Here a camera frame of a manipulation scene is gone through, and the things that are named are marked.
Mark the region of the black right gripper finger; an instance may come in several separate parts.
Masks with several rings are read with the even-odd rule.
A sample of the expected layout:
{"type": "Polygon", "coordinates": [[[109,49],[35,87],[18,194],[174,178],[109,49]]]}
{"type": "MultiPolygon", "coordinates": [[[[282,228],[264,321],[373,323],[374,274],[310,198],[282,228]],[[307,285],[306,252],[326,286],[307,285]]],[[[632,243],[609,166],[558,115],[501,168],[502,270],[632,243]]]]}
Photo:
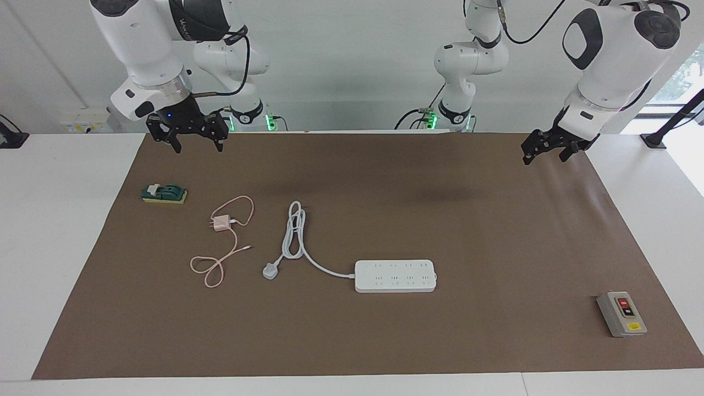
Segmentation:
{"type": "Polygon", "coordinates": [[[178,128],[169,127],[159,116],[148,116],[146,127],[155,142],[166,143],[175,153],[181,153],[183,147],[178,140],[178,128]]]}
{"type": "Polygon", "coordinates": [[[219,111],[213,111],[205,118],[205,136],[212,140],[216,150],[222,152],[224,141],[229,136],[229,126],[219,111]]]}

